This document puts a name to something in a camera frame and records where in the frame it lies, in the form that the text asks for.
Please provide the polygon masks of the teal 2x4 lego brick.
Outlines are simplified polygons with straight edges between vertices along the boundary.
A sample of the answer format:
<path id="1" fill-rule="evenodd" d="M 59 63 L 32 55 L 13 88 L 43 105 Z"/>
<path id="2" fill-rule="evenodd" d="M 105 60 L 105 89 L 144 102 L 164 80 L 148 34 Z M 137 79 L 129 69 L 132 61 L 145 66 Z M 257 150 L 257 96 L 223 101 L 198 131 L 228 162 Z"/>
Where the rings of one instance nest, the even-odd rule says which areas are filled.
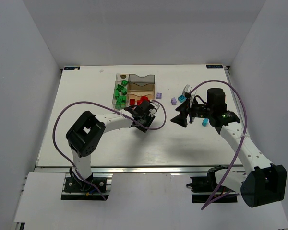
<path id="1" fill-rule="evenodd" d="M 181 95 L 178 97 L 178 100 L 183 103 L 186 100 L 186 97 L 184 95 Z"/>

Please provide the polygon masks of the light blue small lego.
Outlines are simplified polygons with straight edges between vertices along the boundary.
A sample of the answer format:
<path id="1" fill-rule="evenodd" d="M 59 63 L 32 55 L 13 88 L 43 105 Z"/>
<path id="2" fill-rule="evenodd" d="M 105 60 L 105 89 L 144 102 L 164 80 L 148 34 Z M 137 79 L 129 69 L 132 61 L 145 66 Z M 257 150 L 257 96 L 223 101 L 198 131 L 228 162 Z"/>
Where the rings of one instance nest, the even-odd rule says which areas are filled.
<path id="1" fill-rule="evenodd" d="M 202 125 L 205 127 L 207 126 L 207 124 L 209 123 L 209 119 L 205 118 L 203 121 L 202 121 Z"/>

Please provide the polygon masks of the red 2x4 lego brick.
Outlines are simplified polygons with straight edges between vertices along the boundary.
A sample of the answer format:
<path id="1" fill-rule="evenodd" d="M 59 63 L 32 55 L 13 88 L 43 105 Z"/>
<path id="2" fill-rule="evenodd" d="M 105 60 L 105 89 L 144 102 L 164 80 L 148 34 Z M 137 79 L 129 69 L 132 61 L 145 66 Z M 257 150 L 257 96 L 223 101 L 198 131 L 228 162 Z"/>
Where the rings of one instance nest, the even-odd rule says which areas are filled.
<path id="1" fill-rule="evenodd" d="M 129 106 L 136 106 L 136 100 L 134 98 L 129 100 Z"/>

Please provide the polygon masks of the lilac 2x2 lego brick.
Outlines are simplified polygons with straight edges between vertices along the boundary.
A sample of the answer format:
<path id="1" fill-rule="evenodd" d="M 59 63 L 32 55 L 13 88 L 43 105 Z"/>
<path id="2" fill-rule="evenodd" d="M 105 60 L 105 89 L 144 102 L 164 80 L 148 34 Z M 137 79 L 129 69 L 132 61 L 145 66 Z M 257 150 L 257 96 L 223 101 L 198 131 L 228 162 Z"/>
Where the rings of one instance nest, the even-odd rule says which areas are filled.
<path id="1" fill-rule="evenodd" d="M 156 98 L 157 98 L 157 99 L 162 99 L 162 93 L 158 92 L 158 93 L 156 94 Z"/>

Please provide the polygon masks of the green 2x2 sloped lego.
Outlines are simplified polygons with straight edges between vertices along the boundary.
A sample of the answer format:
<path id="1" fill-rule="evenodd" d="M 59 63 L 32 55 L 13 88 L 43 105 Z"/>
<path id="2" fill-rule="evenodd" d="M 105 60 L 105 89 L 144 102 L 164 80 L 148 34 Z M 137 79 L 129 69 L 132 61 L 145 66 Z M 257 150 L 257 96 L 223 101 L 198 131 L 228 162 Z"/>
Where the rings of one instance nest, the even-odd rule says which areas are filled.
<path id="1" fill-rule="evenodd" d="M 122 104 L 122 100 L 118 98 L 115 102 L 115 105 L 114 105 L 115 110 L 120 110 L 121 104 Z"/>

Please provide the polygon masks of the green 2x4 lego brick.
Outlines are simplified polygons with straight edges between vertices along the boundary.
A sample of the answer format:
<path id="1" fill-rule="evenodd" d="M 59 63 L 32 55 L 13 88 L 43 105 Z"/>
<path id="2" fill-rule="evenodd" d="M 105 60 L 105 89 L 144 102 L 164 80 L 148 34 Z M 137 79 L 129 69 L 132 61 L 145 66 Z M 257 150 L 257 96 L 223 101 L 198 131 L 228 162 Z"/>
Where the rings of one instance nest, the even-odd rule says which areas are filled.
<path id="1" fill-rule="evenodd" d="M 126 103 L 126 96 L 125 95 L 119 96 L 119 99 L 122 100 L 122 103 Z"/>

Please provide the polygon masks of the green curved lego brick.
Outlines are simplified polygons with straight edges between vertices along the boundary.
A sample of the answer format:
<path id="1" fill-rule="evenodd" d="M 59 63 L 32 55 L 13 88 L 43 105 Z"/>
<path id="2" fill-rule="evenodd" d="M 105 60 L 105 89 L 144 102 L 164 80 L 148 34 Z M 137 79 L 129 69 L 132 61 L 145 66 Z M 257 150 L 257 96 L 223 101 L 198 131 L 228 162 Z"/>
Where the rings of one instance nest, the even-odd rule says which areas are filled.
<path id="1" fill-rule="evenodd" d="M 120 92 L 118 90 L 115 90 L 115 92 L 114 92 L 115 99 L 118 99 L 119 96 L 120 96 Z"/>

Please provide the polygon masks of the green lego brick carried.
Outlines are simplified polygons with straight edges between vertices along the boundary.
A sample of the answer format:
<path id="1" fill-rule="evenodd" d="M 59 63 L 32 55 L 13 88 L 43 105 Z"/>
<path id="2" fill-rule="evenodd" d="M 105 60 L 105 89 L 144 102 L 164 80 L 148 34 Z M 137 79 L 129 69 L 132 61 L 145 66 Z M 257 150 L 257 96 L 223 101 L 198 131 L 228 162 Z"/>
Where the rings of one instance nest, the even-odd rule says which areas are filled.
<path id="1" fill-rule="evenodd" d="M 116 90 L 118 90 L 119 92 L 121 92 L 124 89 L 124 86 L 118 84 L 116 87 Z"/>

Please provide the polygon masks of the green upside-down 2x2 lego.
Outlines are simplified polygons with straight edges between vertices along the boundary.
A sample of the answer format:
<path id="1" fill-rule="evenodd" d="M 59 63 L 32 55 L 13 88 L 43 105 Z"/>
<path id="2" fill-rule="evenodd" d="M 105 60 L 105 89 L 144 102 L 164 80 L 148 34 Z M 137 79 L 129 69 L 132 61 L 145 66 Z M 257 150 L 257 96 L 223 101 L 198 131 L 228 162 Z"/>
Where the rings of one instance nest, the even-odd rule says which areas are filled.
<path id="1" fill-rule="evenodd" d="M 121 82 L 121 84 L 122 84 L 123 86 L 126 86 L 126 85 L 128 84 L 128 81 L 127 81 L 127 80 L 123 80 L 123 81 Z"/>

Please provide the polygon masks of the red 2x2 lego brick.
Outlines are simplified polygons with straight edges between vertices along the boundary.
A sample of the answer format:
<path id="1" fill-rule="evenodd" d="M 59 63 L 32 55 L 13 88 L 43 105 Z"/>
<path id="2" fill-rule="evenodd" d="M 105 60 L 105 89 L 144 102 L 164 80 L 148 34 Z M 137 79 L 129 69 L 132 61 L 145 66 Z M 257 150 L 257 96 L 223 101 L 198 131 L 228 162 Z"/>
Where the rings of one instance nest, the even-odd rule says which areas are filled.
<path id="1" fill-rule="evenodd" d="M 141 100 L 141 101 L 149 101 L 149 99 L 148 99 L 146 96 L 142 96 L 142 97 L 140 98 L 140 100 Z"/>

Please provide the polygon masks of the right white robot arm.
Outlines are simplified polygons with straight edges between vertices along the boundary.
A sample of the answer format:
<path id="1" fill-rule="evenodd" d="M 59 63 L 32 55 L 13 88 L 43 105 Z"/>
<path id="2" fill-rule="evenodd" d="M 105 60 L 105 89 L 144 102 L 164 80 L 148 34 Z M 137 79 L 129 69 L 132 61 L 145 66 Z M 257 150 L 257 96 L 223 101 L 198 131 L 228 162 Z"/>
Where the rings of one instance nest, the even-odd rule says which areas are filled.
<path id="1" fill-rule="evenodd" d="M 198 97 L 190 85 L 182 94 L 186 100 L 176 108 L 179 115 L 171 121 L 182 127 L 195 118 L 207 118 L 210 125 L 230 145 L 242 163 L 245 173 L 232 171 L 228 166 L 209 169 L 204 186 L 213 192 L 219 189 L 232 190 L 242 196 L 249 207 L 257 207 L 282 201 L 285 196 L 287 171 L 283 165 L 273 164 L 256 147 L 249 136 L 243 133 L 238 116 L 227 109 L 225 93 L 221 88 L 207 90 L 207 101 L 198 103 Z"/>

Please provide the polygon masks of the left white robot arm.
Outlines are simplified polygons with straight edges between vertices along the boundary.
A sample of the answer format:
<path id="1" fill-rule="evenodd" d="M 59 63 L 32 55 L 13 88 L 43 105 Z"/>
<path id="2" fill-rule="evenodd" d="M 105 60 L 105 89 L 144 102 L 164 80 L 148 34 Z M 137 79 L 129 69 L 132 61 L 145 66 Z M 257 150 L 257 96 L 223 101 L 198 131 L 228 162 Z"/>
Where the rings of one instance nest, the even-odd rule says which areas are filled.
<path id="1" fill-rule="evenodd" d="M 90 155 L 96 150 L 103 134 L 122 128 L 135 127 L 146 132 L 154 120 L 159 105 L 143 101 L 110 114 L 94 115 L 83 112 L 66 134 L 72 149 L 74 177 L 80 181 L 92 178 Z"/>

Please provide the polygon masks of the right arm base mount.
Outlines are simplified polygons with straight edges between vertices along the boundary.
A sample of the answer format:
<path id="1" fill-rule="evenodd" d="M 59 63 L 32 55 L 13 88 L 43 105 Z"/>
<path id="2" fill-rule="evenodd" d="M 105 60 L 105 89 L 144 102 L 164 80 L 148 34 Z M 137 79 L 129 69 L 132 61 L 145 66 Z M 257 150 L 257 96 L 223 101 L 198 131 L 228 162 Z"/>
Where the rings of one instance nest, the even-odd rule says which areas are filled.
<path id="1" fill-rule="evenodd" d="M 208 170 L 207 176 L 194 176 L 190 177 L 191 182 L 186 184 L 186 187 L 192 191 L 192 203 L 201 204 L 205 203 L 209 198 L 210 194 L 213 192 L 217 186 L 216 178 L 214 173 L 216 170 L 227 169 L 223 166 L 217 166 Z M 221 186 L 216 194 L 213 196 L 212 200 L 227 193 L 229 189 L 227 187 Z M 215 203 L 237 203 L 237 195 L 235 193 L 230 193 L 221 199 L 217 200 Z"/>

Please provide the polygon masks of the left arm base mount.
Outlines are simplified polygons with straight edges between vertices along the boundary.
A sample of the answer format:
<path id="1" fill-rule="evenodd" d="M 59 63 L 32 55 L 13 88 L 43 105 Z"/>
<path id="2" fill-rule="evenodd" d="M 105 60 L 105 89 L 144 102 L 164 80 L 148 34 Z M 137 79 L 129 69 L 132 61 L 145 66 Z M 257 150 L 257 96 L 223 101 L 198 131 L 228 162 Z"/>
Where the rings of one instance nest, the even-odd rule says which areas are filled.
<path id="1" fill-rule="evenodd" d="M 106 177 L 93 177 L 90 183 L 94 184 L 97 189 L 85 182 L 77 181 L 71 175 L 66 175 L 61 193 L 61 200 L 81 200 L 81 201 L 105 201 L 109 197 L 111 189 L 111 180 Z"/>

